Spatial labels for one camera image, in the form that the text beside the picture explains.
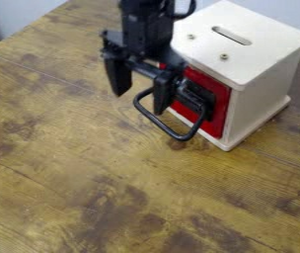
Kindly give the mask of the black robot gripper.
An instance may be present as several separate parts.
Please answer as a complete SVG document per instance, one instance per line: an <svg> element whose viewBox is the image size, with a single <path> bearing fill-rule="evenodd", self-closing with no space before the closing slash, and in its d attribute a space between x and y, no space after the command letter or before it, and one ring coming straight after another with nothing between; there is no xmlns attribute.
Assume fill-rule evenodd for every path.
<svg viewBox="0 0 300 253"><path fill-rule="evenodd" d="M173 6L121 6L121 31L101 32L105 71L116 96L132 87L133 67L146 63L182 68L185 61L170 48L173 23L188 14L177 15ZM161 73L153 79L153 113L158 116L172 104L174 75Z"/></svg>

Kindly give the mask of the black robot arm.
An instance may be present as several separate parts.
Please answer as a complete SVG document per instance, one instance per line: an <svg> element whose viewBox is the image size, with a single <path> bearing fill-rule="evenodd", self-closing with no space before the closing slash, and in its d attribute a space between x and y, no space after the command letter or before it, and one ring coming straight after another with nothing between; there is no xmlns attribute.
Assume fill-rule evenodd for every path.
<svg viewBox="0 0 300 253"><path fill-rule="evenodd" d="M105 71L113 93L121 96L132 88L132 72L153 80L153 113L160 115L173 100L173 81L185 63L170 48L173 22L196 10L189 0L188 11L174 13L174 0L120 0L122 30L101 32Z"/></svg>

